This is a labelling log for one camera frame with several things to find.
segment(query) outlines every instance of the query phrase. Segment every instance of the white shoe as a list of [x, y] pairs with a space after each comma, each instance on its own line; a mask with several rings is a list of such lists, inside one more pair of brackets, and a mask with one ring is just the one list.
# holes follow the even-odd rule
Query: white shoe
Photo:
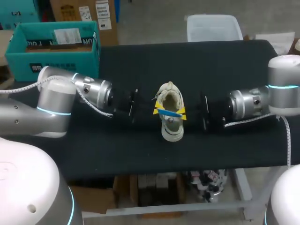
[[[179, 89], [170, 81], [164, 83], [158, 90], [155, 98], [164, 110], [177, 113], [184, 109], [183, 98]], [[182, 117], [159, 114], [162, 125], [161, 134], [169, 142], [179, 141], [183, 137]]]

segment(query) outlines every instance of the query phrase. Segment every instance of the white cable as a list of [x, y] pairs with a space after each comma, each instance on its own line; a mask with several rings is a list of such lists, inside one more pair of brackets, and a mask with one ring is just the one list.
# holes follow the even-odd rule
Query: white cable
[[[26, 90], [29, 90], [29, 89], [32, 89], [32, 88], [35, 88], [45, 82], [48, 82], [48, 81], [51, 81], [51, 80], [64, 80], [64, 81], [69, 81], [69, 82], [72, 82], [70, 79], [67, 79], [63, 76], [50, 76], [48, 77], [47, 79], [45, 80], [42, 80], [42, 81], [39, 81], [39, 82], [36, 82], [36, 83], [33, 83], [31, 85], [28, 85], [28, 86], [25, 86], [25, 87], [22, 87], [22, 88], [17, 88], [17, 89], [12, 89], [12, 90], [0, 90], [0, 94], [15, 94], [15, 93], [19, 93], [19, 92], [23, 92], [23, 91], [26, 91]], [[91, 107], [93, 110], [95, 110], [97, 113], [103, 115], [103, 116], [106, 116], [106, 117], [112, 117], [113, 114], [111, 113], [106, 113], [106, 112], [103, 112], [99, 109], [97, 109], [94, 105], [92, 105], [84, 96], [83, 94], [81, 93], [80, 89], [78, 87], [76, 87], [76, 90], [79, 94], [79, 96], [81, 97], [81, 99], [89, 106]]]
[[227, 127], [238, 125], [238, 124], [250, 123], [250, 122], [253, 122], [253, 121], [256, 121], [256, 120], [260, 120], [260, 119], [266, 118], [268, 116], [272, 116], [272, 114], [268, 113], [266, 115], [259, 116], [259, 117], [253, 118], [253, 119], [248, 119], [248, 120], [242, 120], [242, 121], [237, 121], [237, 122], [226, 123], [224, 125], [224, 127], [227, 128]]
[[276, 118], [279, 120], [280, 118], [285, 123], [286, 128], [286, 137], [287, 137], [287, 168], [291, 168], [291, 152], [292, 152], [292, 144], [291, 144], [291, 130], [289, 122], [287, 121], [286, 117], [284, 116], [276, 116]]
[[[238, 124], [243, 124], [243, 123], [250, 123], [256, 120], [260, 120], [269, 116], [273, 116], [273, 114], [269, 113], [263, 116], [259, 116], [253, 119], [248, 119], [248, 120], [243, 120], [243, 121], [238, 121], [238, 122], [232, 122], [232, 123], [227, 123], [224, 125], [225, 128], [230, 127], [230, 126], [234, 126], [234, 125], [238, 125]], [[284, 116], [276, 116], [276, 118], [279, 120], [280, 118], [284, 121], [285, 123], [285, 128], [286, 128], [286, 136], [287, 136], [287, 168], [290, 169], [291, 168], [291, 152], [292, 152], [292, 145], [291, 145], [291, 130], [290, 130], [290, 126], [289, 123], [286, 119], [286, 117]]]

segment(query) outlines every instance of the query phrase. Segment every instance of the teal cardboard box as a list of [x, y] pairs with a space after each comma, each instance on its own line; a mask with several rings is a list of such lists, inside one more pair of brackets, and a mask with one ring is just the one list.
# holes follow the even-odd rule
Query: teal cardboard box
[[[29, 45], [92, 44], [89, 52], [26, 52]], [[45, 66], [58, 67], [98, 78], [100, 38], [97, 23], [39, 22], [21, 23], [5, 53], [17, 81], [36, 81]]]
[[19, 23], [37, 23], [41, 18], [38, 0], [0, 0], [0, 27], [4, 30], [14, 30]]

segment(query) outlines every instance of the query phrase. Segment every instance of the metal frame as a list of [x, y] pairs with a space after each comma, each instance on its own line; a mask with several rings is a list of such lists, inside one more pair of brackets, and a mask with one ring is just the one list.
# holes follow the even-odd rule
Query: metal frame
[[149, 207], [134, 207], [123, 209], [107, 210], [106, 214], [93, 212], [83, 212], [84, 218], [109, 217], [121, 215], [137, 215], [158, 212], [177, 212], [177, 211], [195, 211], [195, 210], [229, 210], [243, 209], [246, 220], [255, 219], [264, 209], [279, 176], [285, 170], [285, 166], [270, 167], [266, 174], [263, 188], [256, 196], [252, 195], [244, 169], [235, 169], [234, 176], [238, 186], [241, 201], [235, 202], [218, 202], [218, 203], [194, 203], [180, 205], [162, 205]]

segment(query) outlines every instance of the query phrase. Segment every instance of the white plastic container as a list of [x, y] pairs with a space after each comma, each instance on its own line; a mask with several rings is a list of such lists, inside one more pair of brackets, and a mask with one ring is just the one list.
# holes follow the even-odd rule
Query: white plastic container
[[187, 40], [235, 41], [243, 40], [243, 36], [232, 15], [190, 15], [187, 18]]

